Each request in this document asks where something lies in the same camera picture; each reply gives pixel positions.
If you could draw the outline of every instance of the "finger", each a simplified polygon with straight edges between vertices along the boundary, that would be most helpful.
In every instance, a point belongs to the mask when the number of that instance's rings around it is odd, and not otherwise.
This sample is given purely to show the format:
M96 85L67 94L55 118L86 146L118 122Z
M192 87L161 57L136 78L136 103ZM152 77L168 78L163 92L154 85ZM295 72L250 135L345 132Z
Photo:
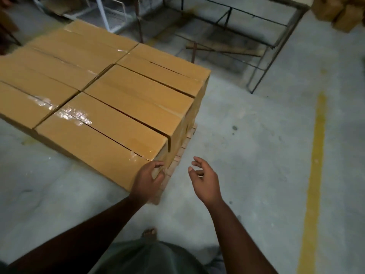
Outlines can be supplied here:
M204 170L195 170L195 173L196 173L198 176L204 176Z
M159 160L153 160L148 163L148 169L153 170L154 168L163 166L165 163Z
M202 158L194 157L194 160L201 165L201 168L203 168L203 169L212 169L210 167L210 165L205 160L203 160Z
M195 172L194 168L192 168L191 166L189 166L188 172L189 172L191 182L193 184L198 182L198 181L201 181L201 179L198 177L197 173Z
M192 161L191 164L193 166L198 166L198 167L202 168L202 166L200 165L200 163L198 163L197 161Z
M158 184L160 186L164 179L165 179L165 172L161 170L158 173L156 179L153 180L153 183Z

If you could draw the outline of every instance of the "person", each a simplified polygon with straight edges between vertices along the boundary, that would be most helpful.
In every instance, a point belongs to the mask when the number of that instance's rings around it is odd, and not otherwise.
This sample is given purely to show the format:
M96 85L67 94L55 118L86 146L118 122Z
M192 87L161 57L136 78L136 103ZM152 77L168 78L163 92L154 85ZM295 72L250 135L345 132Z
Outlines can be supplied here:
M156 229L145 230L138 240L111 244L131 217L157 193L165 177L161 171L152 178L154 168L163 166L163 162L151 161L137 173L128 197L25 254L7 270L78 274L91 269L108 274L277 273L223 201L218 175L211 166L199 157L194 157L192 165L201 168L194 170L190 166L188 172L197 197L212 217L223 259L218 256L203 266L184 248L158 241Z

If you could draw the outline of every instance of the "person's left hand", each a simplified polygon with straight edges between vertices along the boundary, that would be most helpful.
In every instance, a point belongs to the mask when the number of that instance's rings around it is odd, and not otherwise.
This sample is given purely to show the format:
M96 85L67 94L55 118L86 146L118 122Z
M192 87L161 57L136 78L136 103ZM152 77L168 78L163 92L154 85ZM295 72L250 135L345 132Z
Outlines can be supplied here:
M152 171L163 165L163 161L150 161L142 166L136 175L129 198L144 205L154 197L165 178L165 173L160 171L156 179L152 179Z

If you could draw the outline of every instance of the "person's left arm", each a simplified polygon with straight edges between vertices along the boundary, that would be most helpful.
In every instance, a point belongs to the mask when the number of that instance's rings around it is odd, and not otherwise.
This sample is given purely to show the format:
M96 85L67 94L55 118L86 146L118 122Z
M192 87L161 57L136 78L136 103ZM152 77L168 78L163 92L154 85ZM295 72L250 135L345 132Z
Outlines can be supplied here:
M50 239L8 266L23 273L88 273L134 214L158 191L165 174L152 179L161 161L138 172L130 195L70 230Z

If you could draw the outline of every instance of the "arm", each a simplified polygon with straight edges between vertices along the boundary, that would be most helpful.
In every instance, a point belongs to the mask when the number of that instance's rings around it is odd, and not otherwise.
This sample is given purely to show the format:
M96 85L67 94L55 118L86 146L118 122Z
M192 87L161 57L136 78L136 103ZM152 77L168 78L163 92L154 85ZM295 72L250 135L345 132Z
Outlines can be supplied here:
M203 170L188 168L194 191L207 207L217 233L228 274L276 273L258 249L240 221L223 201L218 175L210 165L194 157L192 165Z
M132 216L157 193L165 174L161 171L155 180L151 174L162 165L161 161L145 164L127 198L35 248L8 268L25 273L88 273Z

